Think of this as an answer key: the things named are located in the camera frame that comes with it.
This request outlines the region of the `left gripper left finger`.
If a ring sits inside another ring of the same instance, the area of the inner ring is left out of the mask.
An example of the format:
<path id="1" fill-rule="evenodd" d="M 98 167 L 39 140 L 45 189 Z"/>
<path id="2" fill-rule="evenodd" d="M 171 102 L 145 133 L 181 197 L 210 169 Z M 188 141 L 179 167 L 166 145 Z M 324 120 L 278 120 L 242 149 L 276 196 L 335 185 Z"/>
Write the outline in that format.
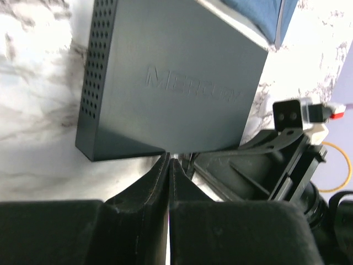
<path id="1" fill-rule="evenodd" d="M 105 202 L 2 202 L 1 263 L 164 264 L 169 162 Z"/>

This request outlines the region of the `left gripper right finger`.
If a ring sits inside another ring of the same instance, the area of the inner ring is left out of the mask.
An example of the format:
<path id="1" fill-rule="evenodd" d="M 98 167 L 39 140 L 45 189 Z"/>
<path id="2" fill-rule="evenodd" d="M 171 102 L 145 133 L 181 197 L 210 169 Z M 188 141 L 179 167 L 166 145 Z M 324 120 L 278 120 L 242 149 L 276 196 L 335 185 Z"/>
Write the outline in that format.
<path id="1" fill-rule="evenodd" d="M 216 202 L 171 160 L 171 264 L 322 264 L 303 216 L 287 202 Z"/>

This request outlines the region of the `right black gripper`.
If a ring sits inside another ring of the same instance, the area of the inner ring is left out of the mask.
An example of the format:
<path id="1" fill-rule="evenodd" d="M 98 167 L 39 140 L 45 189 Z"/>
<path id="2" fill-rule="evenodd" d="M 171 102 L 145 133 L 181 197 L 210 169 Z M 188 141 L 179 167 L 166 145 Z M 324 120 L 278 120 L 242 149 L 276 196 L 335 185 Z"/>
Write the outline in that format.
<path id="1" fill-rule="evenodd" d="M 225 201 L 286 200 L 303 212 L 325 264 L 352 264 L 351 190 L 328 202 L 311 178 L 326 149 L 311 145 L 301 129 L 262 130 L 237 149 L 199 154 L 193 161 Z"/>

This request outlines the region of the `black network switch box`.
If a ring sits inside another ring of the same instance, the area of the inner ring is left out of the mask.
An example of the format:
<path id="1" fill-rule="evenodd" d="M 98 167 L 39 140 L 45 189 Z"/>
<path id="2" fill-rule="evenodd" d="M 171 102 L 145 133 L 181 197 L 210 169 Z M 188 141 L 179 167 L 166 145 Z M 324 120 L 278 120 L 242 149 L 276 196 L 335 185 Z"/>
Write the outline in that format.
<path id="1" fill-rule="evenodd" d="M 105 161 L 238 146 L 268 49 L 220 1 L 95 1 L 76 147 Z"/>

